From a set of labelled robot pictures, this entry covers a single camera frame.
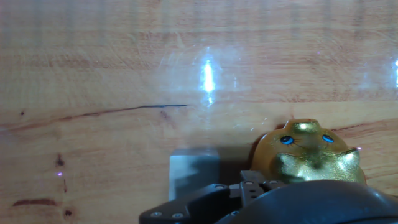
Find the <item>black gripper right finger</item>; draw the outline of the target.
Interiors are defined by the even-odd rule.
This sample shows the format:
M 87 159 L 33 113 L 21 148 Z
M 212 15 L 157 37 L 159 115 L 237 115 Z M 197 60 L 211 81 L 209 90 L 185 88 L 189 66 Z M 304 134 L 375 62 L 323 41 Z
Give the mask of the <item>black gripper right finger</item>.
M 239 184 L 241 204 L 247 206 L 264 193 L 284 186 L 280 180 L 267 180 L 259 171 L 243 170 Z

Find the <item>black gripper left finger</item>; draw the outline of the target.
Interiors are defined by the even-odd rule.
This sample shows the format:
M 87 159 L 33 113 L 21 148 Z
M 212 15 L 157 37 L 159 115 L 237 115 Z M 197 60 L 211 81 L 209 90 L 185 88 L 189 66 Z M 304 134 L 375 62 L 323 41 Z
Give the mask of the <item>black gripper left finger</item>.
M 139 224 L 217 223 L 240 208 L 239 185 L 211 184 L 142 212 Z

